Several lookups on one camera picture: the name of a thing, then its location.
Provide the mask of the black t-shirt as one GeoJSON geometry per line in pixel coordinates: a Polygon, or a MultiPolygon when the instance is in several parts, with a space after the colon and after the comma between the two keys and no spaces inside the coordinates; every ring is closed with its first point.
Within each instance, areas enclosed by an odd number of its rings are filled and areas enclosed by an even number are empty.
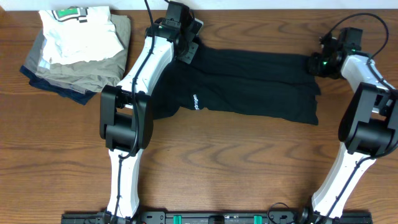
{"type": "Polygon", "coordinates": [[[206,108],[318,124],[321,91],[306,70],[308,56],[214,49],[194,41],[191,63],[174,60],[162,72],[152,94],[154,119],[180,108],[206,108]]]}

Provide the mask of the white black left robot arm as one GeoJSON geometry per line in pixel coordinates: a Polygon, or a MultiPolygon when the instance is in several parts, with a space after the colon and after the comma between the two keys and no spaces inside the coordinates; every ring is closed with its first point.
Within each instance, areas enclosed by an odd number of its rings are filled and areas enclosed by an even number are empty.
{"type": "Polygon", "coordinates": [[[105,223],[137,220],[140,161],[154,127],[153,91],[168,64],[192,61],[198,48],[194,39],[202,28],[199,19],[187,27],[167,19],[153,24],[146,30],[142,52],[129,73],[101,92],[99,131],[112,168],[105,223]]]}

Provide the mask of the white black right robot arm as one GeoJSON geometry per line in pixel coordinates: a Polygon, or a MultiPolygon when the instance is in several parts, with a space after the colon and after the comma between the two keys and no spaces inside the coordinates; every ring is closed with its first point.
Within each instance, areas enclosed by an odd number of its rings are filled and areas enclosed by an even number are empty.
{"type": "Polygon", "coordinates": [[[311,56],[308,69],[319,77],[345,79],[354,93],[338,129],[338,155],[299,218],[299,223],[340,223],[366,170],[397,149],[397,90],[356,47],[324,47],[311,56]]]}

